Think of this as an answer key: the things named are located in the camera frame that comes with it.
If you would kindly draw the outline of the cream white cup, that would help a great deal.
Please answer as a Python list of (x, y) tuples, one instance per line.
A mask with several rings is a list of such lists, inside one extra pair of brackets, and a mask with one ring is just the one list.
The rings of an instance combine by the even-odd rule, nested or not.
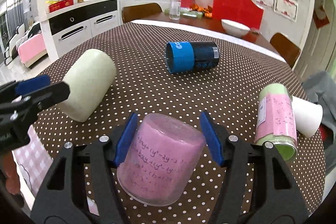
[(70, 95), (58, 107), (72, 120), (86, 121), (102, 101), (116, 75), (116, 65), (106, 53), (97, 49), (85, 51), (63, 77), (63, 82), (70, 88)]

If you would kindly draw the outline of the wooden chair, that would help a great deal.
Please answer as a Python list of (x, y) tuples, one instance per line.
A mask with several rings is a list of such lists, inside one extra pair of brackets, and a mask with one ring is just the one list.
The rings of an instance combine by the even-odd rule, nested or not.
[(300, 48), (279, 32), (272, 36), (270, 44), (287, 64), (293, 68), (301, 53)]
[(155, 14), (160, 14), (162, 9), (157, 3), (147, 3), (142, 5), (134, 5), (134, 6), (125, 6), (122, 8), (121, 16), (122, 22), (128, 23), (133, 20), (138, 20), (142, 18), (146, 18), (148, 16), (152, 16)]

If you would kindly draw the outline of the left wooden chair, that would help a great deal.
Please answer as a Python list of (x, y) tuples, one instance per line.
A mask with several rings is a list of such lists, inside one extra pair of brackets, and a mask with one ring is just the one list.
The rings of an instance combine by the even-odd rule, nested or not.
[(160, 14), (162, 9), (157, 3), (147, 3), (142, 5), (134, 5), (134, 6), (125, 6), (122, 8), (121, 16), (122, 22), (128, 23), (133, 20), (138, 20), (142, 18), (146, 18), (148, 16), (152, 16), (155, 14)]

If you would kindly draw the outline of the right wooden chair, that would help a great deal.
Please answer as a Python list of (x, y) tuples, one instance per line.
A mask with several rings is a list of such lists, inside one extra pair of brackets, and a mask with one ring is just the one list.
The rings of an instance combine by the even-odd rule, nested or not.
[(293, 68), (301, 53), (300, 48), (279, 32), (272, 36), (270, 44), (287, 64)]

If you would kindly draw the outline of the pink checkered tablecloth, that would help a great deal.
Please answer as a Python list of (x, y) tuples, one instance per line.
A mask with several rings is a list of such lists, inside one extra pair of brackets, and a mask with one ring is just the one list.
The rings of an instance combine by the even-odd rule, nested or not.
[(28, 130), (30, 142), (14, 151), (19, 177), (25, 182), (23, 197), (29, 208), (33, 207), (43, 180), (62, 145), (67, 141), (80, 140), (78, 134), (37, 132), (34, 126)]

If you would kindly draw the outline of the red box on cabinet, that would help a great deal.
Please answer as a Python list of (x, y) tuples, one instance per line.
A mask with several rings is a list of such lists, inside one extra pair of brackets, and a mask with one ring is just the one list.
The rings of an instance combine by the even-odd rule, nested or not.
[(74, 4), (74, 0), (61, 0), (49, 5), (49, 12), (54, 12)]

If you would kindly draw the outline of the white paper cup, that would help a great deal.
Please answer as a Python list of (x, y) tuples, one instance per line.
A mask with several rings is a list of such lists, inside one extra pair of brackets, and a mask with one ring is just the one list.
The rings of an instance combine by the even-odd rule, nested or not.
[(298, 97), (292, 97), (291, 106), (297, 131), (306, 138), (311, 138), (322, 122), (322, 106)]

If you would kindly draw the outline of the white black sideboard cabinet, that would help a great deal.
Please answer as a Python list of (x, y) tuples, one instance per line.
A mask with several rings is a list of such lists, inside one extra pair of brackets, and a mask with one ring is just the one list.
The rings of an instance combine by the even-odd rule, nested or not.
[(40, 26), (52, 62), (83, 42), (121, 24), (118, 0), (93, 0), (78, 3), (46, 16)]

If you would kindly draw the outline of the brown polka dot tablecloth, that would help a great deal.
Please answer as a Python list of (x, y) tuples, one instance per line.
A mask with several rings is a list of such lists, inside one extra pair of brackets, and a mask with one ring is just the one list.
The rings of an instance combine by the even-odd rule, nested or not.
[[(110, 56), (117, 76), (86, 122), (73, 121), (57, 107), (39, 114), (34, 129), (49, 155), (54, 159), (67, 141), (88, 144), (110, 133), (131, 111), (138, 113), (139, 122), (149, 113), (161, 113), (200, 129), (200, 113), (207, 110), (230, 134), (253, 143), (259, 93), (265, 86), (281, 83), (292, 96), (306, 100), (301, 80), (284, 61), (205, 34), (127, 23), (87, 40), (52, 63), (42, 74), (57, 83), (86, 50), (95, 48)], [(214, 41), (220, 51), (218, 66), (171, 75), (165, 64), (166, 43), (184, 41)], [(322, 201), (325, 186), (325, 155), (319, 132), (309, 139), (298, 134), (298, 153), (288, 166), (312, 213)], [(141, 204), (115, 183), (131, 223), (207, 223), (224, 172), (205, 147), (180, 199), (165, 207)]]

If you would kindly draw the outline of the white ceramic bowl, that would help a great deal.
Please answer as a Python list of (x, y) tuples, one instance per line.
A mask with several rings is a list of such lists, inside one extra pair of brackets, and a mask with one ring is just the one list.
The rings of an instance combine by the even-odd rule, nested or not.
[(228, 20), (228, 19), (222, 19), (221, 20), (222, 27), (225, 30), (225, 32), (230, 35), (234, 36), (236, 38), (242, 38), (243, 36), (246, 36), (250, 32), (250, 28), (247, 27), (244, 24)]

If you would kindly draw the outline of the pink covered sofa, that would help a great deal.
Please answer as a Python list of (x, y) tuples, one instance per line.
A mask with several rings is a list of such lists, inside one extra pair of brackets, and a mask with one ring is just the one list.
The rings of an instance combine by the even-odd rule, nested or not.
[(30, 67), (47, 54), (41, 32), (40, 22), (35, 22), (26, 31), (25, 25), (17, 26), (5, 50), (5, 65), (9, 65), (17, 56), (25, 67)]

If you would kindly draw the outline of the grey cloth on chair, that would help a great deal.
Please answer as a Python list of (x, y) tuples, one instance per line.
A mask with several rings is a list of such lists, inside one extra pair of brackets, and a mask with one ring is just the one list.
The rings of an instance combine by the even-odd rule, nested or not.
[(322, 140), (324, 149), (335, 143), (335, 82), (326, 71), (311, 75), (302, 83), (308, 100), (322, 106)]

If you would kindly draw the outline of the pink transparent cup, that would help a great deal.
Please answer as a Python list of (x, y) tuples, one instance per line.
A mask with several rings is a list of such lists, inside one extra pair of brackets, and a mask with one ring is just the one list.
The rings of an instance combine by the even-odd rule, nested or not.
[(118, 182), (133, 199), (167, 206), (182, 195), (206, 145), (193, 126), (163, 114), (148, 114), (137, 129)]

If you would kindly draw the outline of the green flat box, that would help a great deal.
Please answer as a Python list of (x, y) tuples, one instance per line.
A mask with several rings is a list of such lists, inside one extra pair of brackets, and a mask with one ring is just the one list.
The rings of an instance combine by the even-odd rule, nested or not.
[(180, 11), (179, 11), (179, 16), (173, 16), (172, 19), (173, 20), (178, 20), (181, 17), (198, 18), (198, 19), (200, 19), (200, 18), (203, 17), (203, 13), (200, 12), (200, 11), (194, 11), (194, 10), (189, 9), (189, 8), (183, 8), (183, 7), (181, 7)]

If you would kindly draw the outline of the clear spray bottle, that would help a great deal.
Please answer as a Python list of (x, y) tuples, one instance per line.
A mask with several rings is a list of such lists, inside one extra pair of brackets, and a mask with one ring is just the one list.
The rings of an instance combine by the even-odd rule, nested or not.
[(171, 0), (169, 8), (169, 18), (179, 20), (181, 17), (181, 0)]

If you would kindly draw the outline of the red diamond door decoration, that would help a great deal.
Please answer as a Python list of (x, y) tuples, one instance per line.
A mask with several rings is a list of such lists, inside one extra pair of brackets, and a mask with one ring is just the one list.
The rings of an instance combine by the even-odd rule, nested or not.
[(313, 20), (317, 29), (320, 29), (330, 23), (323, 5), (319, 5), (314, 8)]

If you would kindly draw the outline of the blue black cup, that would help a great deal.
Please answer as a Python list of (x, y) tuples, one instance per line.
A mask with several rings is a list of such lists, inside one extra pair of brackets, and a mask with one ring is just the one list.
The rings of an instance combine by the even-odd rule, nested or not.
[(168, 42), (165, 58), (171, 74), (204, 71), (218, 65), (220, 51), (215, 42)]

